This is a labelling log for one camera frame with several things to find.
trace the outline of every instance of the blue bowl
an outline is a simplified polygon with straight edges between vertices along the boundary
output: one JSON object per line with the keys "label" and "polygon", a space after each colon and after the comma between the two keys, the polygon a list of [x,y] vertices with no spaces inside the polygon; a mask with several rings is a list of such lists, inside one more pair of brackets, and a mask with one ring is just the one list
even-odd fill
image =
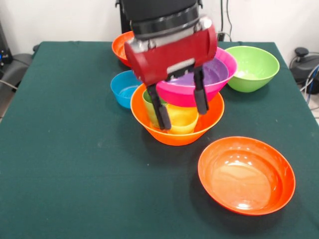
{"label": "blue bowl", "polygon": [[130,109],[132,94],[141,84],[142,82],[136,78],[132,71],[125,71],[113,78],[111,90],[118,103]]}

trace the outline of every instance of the lime green bowl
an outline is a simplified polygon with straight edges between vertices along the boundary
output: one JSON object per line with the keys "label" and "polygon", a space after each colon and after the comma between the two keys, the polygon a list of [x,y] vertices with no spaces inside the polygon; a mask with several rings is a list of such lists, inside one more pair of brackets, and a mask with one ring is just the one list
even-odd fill
{"label": "lime green bowl", "polygon": [[268,82],[278,73],[279,62],[272,54],[252,46],[235,46],[226,49],[237,61],[235,76],[228,85],[240,92],[253,92]]}

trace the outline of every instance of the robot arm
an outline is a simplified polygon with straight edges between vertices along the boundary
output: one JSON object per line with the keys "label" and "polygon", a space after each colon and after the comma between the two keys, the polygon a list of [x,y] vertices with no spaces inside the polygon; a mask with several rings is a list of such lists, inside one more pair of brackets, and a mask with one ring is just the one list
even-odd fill
{"label": "robot arm", "polygon": [[171,124],[160,103],[156,84],[194,72],[198,112],[208,110],[202,65],[215,56],[217,40],[212,21],[199,17],[198,0],[122,0],[134,39],[125,52],[137,78],[151,96],[161,129]]}

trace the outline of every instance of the green tablecloth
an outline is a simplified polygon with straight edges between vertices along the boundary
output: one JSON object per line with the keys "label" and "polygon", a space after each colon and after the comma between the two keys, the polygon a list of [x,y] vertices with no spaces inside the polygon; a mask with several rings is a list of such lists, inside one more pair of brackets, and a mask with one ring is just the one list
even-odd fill
{"label": "green tablecloth", "polygon": [[[238,45],[223,43],[221,47]],[[153,139],[120,107],[110,81],[123,71],[110,43],[45,42],[0,124],[0,238],[319,238],[319,128],[281,64],[262,89],[225,87],[222,120],[195,143]],[[200,153],[243,135],[291,163],[296,193],[281,211],[234,214],[197,176]]]}

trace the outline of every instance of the plastic bowl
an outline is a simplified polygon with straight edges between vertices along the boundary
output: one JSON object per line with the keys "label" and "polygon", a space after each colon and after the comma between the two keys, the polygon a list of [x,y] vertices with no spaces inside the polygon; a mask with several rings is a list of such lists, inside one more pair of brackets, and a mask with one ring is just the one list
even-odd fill
{"label": "plastic bowl", "polygon": [[[160,98],[160,101],[162,104],[166,105],[166,102],[163,99]],[[143,102],[146,107],[146,112],[148,114],[149,120],[152,122],[154,127],[159,128],[160,127],[159,121],[158,121],[158,118],[156,117],[154,106],[151,101],[151,97],[146,90],[143,92]]]}
{"label": "plastic bowl", "polygon": [[238,70],[228,82],[234,90],[253,92],[268,82],[278,73],[280,65],[276,57],[268,51],[252,46],[235,46],[226,49],[235,57]]}
{"label": "plastic bowl", "polygon": [[122,63],[128,67],[131,67],[129,61],[126,58],[125,50],[124,50],[124,43],[128,40],[131,40],[134,37],[132,31],[125,32],[119,35],[112,43],[112,50],[114,54],[119,58]]}
{"label": "plastic bowl", "polygon": [[228,137],[210,144],[198,162],[199,179],[225,208],[244,215],[265,215],[292,198],[296,179],[288,161],[253,138]]}
{"label": "plastic bowl", "polygon": [[171,122],[171,129],[168,133],[188,134],[194,132],[199,117],[196,107],[185,108],[167,104],[166,108]]}
{"label": "plastic bowl", "polygon": [[141,81],[135,77],[132,71],[125,71],[112,79],[111,90],[118,103],[130,109],[132,94],[141,84]]}
{"label": "plastic bowl", "polygon": [[[228,52],[224,51],[221,48],[217,48],[215,58],[221,61],[228,70],[228,78],[213,83],[205,84],[205,90],[207,94],[207,100],[210,101],[213,99],[216,94],[227,84],[230,78],[232,78],[237,70],[237,63],[235,58],[230,55]],[[209,61],[204,64],[204,81],[210,82],[212,78],[212,73],[214,72],[217,75],[220,75],[218,67],[214,67],[215,64],[218,64],[218,61]],[[176,85],[170,84],[169,82],[159,82],[157,84],[158,94],[169,104],[180,106],[180,107],[196,107],[196,102],[194,99],[194,89],[195,86],[192,85]]]}
{"label": "plastic bowl", "polygon": [[[221,82],[228,78],[228,69],[224,63],[217,58],[203,65],[205,78],[204,85],[211,85]],[[182,77],[175,78],[167,82],[170,85],[195,86],[194,73],[186,74]]]}
{"label": "plastic bowl", "polygon": [[205,132],[212,128],[219,122],[224,114],[224,100],[220,94],[217,94],[209,102],[209,111],[204,116],[200,116],[197,121],[197,125],[194,129],[194,133],[189,134],[170,134],[163,132],[162,130],[153,127],[150,122],[146,108],[143,104],[143,92],[145,85],[140,85],[133,93],[131,99],[131,110],[136,120],[159,142],[172,145],[181,146],[193,143]]}

